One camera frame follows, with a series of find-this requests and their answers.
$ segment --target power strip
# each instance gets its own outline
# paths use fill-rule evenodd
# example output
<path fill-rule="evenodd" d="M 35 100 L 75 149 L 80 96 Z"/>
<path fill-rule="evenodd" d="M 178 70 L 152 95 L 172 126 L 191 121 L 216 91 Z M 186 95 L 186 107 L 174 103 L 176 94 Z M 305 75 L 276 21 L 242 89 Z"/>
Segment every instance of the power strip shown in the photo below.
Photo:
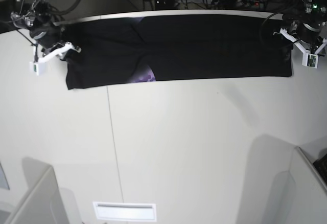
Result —
<path fill-rule="evenodd" d="M 264 10 L 266 0 L 236 0 L 235 9 L 243 9 L 243 10 Z M 213 0 L 207 0 L 208 5 L 211 5 Z M 179 0 L 179 3 L 186 3 L 186 0 Z M 188 0 L 188 3 L 197 3 L 197 4 L 206 4 L 206 0 Z"/>

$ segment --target black cloth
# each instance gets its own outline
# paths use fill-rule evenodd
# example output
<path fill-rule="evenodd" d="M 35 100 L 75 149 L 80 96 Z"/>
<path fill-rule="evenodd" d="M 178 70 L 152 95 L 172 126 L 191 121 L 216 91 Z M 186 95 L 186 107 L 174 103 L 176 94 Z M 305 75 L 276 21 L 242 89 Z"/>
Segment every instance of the black cloth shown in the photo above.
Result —
<path fill-rule="evenodd" d="M 292 75 L 290 48 L 269 51 L 259 41 L 263 19 L 230 15 L 176 15 L 103 19 L 67 26 L 81 47 L 67 57 L 68 89 L 127 83 L 148 65 L 157 81 Z M 266 44 L 283 21 L 269 20 Z"/>

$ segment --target electronic equipment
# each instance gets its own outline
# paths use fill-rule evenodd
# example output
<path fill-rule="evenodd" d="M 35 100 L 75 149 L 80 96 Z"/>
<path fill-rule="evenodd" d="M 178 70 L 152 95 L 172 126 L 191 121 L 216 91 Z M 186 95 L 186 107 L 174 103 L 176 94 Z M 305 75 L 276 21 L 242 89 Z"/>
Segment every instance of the electronic equipment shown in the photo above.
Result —
<path fill-rule="evenodd" d="M 45 70 L 44 65 L 55 56 L 64 58 L 68 51 L 80 52 L 81 49 L 62 38 L 64 27 L 56 26 L 62 15 L 74 10 L 80 0 L 64 11 L 55 10 L 49 0 L 16 0 L 16 11 L 11 13 L 11 21 L 18 29 L 30 31 L 30 37 L 35 40 L 34 61 L 31 70 L 37 75 Z M 39 57 L 38 46 L 42 47 L 42 56 Z"/>
<path fill-rule="evenodd" d="M 327 39 L 319 35 L 327 22 L 327 0 L 293 2 L 294 10 L 283 15 L 290 26 L 278 33 L 294 43 L 303 53 L 302 64 L 317 68 L 319 56 L 325 55 Z"/>

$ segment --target white vent grille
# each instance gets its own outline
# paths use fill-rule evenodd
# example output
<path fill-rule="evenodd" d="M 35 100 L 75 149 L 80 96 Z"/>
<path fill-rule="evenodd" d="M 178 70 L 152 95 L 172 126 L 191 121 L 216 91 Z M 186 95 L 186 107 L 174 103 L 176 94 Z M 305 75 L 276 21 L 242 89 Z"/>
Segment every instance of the white vent grille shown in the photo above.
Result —
<path fill-rule="evenodd" d="M 97 219 L 156 222 L 155 204 L 117 204 L 93 202 Z"/>

